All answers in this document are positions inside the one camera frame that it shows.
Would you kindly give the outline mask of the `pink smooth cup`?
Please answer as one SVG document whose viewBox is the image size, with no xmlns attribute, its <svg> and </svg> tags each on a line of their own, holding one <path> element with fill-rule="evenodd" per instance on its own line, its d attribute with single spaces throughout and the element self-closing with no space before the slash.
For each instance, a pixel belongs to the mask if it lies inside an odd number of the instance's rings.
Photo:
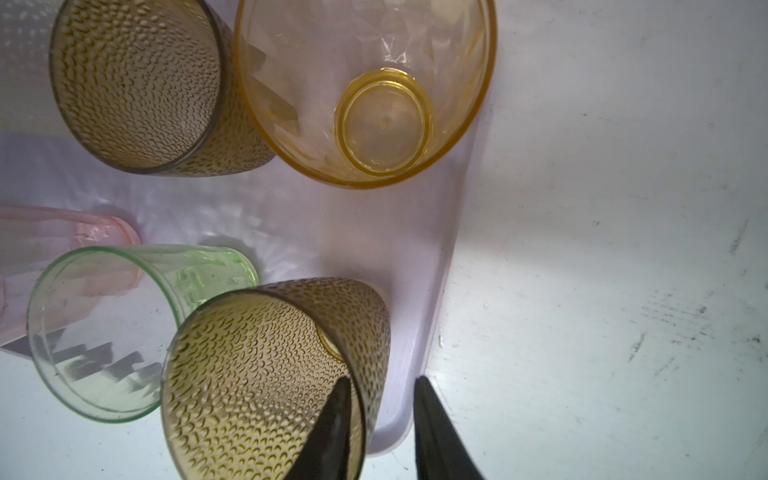
<svg viewBox="0 0 768 480">
<path fill-rule="evenodd" d="M 26 335 L 26 311 L 45 268 L 65 253 L 89 246 L 137 245 L 124 220 L 72 210 L 1 207 L 1 344 Z"/>
</svg>

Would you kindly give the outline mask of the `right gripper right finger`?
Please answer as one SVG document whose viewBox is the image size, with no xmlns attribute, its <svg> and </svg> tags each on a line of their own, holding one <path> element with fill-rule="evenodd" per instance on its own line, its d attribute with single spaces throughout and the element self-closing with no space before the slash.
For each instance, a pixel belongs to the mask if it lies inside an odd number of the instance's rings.
<svg viewBox="0 0 768 480">
<path fill-rule="evenodd" d="M 483 479 L 426 376 L 414 387 L 415 458 L 419 479 Z"/>
</svg>

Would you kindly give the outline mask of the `brown textured cup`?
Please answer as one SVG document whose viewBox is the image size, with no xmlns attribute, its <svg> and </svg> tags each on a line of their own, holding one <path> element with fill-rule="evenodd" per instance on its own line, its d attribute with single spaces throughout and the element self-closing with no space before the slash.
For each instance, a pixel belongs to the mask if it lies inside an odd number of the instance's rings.
<svg viewBox="0 0 768 480">
<path fill-rule="evenodd" d="M 208 300 L 176 332 L 163 369 L 162 423 L 180 476 L 283 478 L 345 377 L 347 475 L 358 478 L 390 351 L 387 305 L 358 280 L 290 280 Z"/>
<path fill-rule="evenodd" d="M 247 108 L 233 33 L 204 1 L 66 1 L 50 83 L 72 135 L 120 171 L 211 177 L 274 157 Z"/>
</svg>

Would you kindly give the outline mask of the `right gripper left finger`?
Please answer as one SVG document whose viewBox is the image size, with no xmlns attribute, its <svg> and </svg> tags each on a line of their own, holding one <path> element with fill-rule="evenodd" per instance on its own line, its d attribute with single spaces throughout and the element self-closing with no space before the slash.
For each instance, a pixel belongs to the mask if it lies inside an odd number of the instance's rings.
<svg viewBox="0 0 768 480">
<path fill-rule="evenodd" d="M 285 479 L 346 479 L 350 454 L 352 387 L 340 377 Z"/>
</svg>

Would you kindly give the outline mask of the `yellow smooth cup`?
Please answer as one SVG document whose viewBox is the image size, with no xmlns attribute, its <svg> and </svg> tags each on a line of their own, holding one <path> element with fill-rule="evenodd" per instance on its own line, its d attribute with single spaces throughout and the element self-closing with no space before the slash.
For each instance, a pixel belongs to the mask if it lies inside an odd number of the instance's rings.
<svg viewBox="0 0 768 480">
<path fill-rule="evenodd" d="M 498 46 L 492 1 L 242 1 L 248 111 L 289 166 L 371 189 L 443 158 L 477 117 Z"/>
</svg>

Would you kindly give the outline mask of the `pale green textured cup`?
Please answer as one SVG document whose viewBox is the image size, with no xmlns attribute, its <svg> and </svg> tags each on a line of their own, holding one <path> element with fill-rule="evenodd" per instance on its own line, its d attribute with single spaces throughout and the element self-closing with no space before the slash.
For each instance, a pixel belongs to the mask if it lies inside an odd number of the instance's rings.
<svg viewBox="0 0 768 480">
<path fill-rule="evenodd" d="M 1 3 L 1 129 L 69 133 L 50 83 L 49 49 L 60 1 Z"/>
</svg>

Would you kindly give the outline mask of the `brown textured cup front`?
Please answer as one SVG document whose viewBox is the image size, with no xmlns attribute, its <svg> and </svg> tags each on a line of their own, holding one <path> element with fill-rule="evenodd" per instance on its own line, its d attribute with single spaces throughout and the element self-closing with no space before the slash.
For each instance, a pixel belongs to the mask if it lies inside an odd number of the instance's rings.
<svg viewBox="0 0 768 480">
<path fill-rule="evenodd" d="M 120 171 L 211 177 L 274 157 L 247 108 L 233 33 L 204 1 L 66 1 L 50 83 L 72 135 Z"/>
</svg>

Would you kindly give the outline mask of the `brown textured cup back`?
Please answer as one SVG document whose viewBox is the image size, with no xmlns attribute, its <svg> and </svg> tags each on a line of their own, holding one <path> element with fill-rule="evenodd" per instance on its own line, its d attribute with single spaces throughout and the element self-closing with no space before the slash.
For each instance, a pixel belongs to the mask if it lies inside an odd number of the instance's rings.
<svg viewBox="0 0 768 480">
<path fill-rule="evenodd" d="M 290 280 L 208 300 L 176 332 L 163 369 L 162 423 L 180 476 L 283 478 L 345 377 L 347 475 L 358 478 L 390 351 L 387 305 L 358 280 Z"/>
</svg>

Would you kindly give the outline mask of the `green smooth cup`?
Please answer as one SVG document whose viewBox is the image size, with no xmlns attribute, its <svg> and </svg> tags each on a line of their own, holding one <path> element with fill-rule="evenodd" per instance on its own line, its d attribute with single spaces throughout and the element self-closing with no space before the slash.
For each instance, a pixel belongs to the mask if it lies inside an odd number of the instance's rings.
<svg viewBox="0 0 768 480">
<path fill-rule="evenodd" d="M 126 423 L 160 404 L 163 365 L 187 317 L 213 297 L 258 285 L 253 263 L 220 246 L 85 247 L 41 274 L 26 330 L 36 370 L 68 409 Z"/>
</svg>

